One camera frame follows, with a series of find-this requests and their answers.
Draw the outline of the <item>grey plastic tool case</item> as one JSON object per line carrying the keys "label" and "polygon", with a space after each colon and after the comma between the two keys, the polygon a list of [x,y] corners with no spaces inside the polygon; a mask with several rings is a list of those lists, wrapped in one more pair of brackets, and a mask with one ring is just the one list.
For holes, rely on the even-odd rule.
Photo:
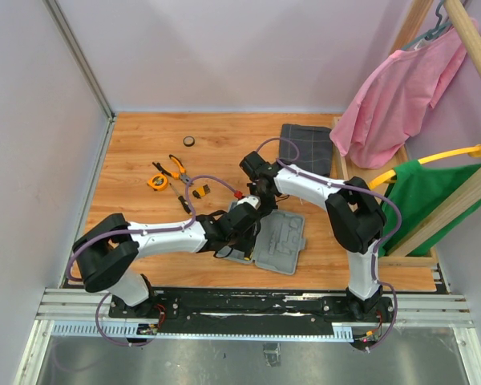
{"label": "grey plastic tool case", "polygon": [[293,275],[299,253],[305,248],[305,218],[299,214],[274,210],[261,219],[261,231],[252,251],[253,258],[246,261],[239,252],[230,257],[219,257],[241,264],[254,264],[263,270]]}

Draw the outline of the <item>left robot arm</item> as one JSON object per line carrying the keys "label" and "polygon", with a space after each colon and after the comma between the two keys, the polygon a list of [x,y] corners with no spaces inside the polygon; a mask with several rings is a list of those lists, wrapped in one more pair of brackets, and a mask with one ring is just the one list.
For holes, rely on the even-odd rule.
{"label": "left robot arm", "polygon": [[151,283],[131,269],[133,261],[159,254],[212,252],[229,257],[246,254],[261,227],[260,199],[246,196],[229,211],[198,215],[187,221],[145,225],[112,214],[73,246],[83,287],[88,293],[106,291],[136,316],[147,317],[158,299]]}

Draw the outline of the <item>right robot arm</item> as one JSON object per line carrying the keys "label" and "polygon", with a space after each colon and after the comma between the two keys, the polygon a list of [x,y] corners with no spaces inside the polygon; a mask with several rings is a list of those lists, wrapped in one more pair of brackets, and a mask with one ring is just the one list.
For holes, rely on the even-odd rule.
{"label": "right robot arm", "polygon": [[258,152],[245,156],[240,168],[250,180],[250,193],[260,199],[261,215],[277,209],[276,199],[282,195],[297,197],[327,212],[333,235],[348,255],[347,311],[358,321],[374,314],[382,297],[376,244],[386,216],[366,182],[358,177],[335,180],[319,176],[280,160],[271,164]]}

